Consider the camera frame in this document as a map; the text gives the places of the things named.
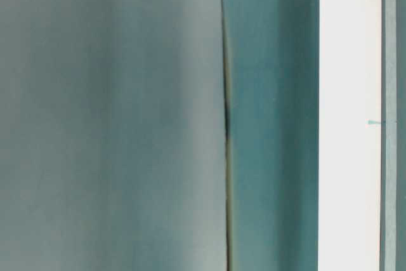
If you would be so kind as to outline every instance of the vertical strip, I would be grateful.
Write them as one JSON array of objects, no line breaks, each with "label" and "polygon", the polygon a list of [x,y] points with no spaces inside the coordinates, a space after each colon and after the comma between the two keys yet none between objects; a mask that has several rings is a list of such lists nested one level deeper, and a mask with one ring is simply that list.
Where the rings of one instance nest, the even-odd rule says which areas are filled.
[{"label": "vertical strip", "polygon": [[223,18],[229,270],[316,271],[318,0],[223,0]]},{"label": "vertical strip", "polygon": [[320,0],[319,271],[378,271],[381,0]]},{"label": "vertical strip", "polygon": [[396,0],[384,0],[384,271],[396,270]]}]

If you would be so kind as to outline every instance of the white panel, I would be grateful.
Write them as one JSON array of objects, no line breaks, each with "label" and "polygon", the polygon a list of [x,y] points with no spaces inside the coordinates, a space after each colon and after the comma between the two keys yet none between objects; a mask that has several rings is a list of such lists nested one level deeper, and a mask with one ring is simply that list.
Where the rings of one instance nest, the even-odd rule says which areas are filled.
[{"label": "white panel", "polygon": [[319,271],[379,270],[381,0],[320,0]]}]

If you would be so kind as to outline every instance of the teal curtain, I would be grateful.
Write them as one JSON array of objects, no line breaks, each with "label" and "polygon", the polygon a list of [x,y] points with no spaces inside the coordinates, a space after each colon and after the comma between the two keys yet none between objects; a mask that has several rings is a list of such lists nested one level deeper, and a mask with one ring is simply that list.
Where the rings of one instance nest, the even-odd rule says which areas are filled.
[{"label": "teal curtain", "polygon": [[233,271],[316,271],[318,0],[223,0]]}]

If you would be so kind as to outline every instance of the small teal mark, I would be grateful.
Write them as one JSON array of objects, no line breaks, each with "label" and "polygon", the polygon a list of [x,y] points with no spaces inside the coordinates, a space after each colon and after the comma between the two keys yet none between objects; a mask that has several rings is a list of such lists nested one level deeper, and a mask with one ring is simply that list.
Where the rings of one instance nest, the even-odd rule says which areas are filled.
[{"label": "small teal mark", "polygon": [[368,120],[368,125],[381,125],[379,121]]}]

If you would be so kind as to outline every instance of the teal fabric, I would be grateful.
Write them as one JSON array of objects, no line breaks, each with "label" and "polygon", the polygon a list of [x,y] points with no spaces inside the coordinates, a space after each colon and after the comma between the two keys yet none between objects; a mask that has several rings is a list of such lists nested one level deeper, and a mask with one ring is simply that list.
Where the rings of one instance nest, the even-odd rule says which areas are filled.
[{"label": "teal fabric", "polygon": [[224,271],[220,0],[0,0],[0,270]]},{"label": "teal fabric", "polygon": [[223,0],[233,271],[316,271],[318,0]]},{"label": "teal fabric", "polygon": [[397,0],[398,195],[396,270],[406,270],[406,0]]}]

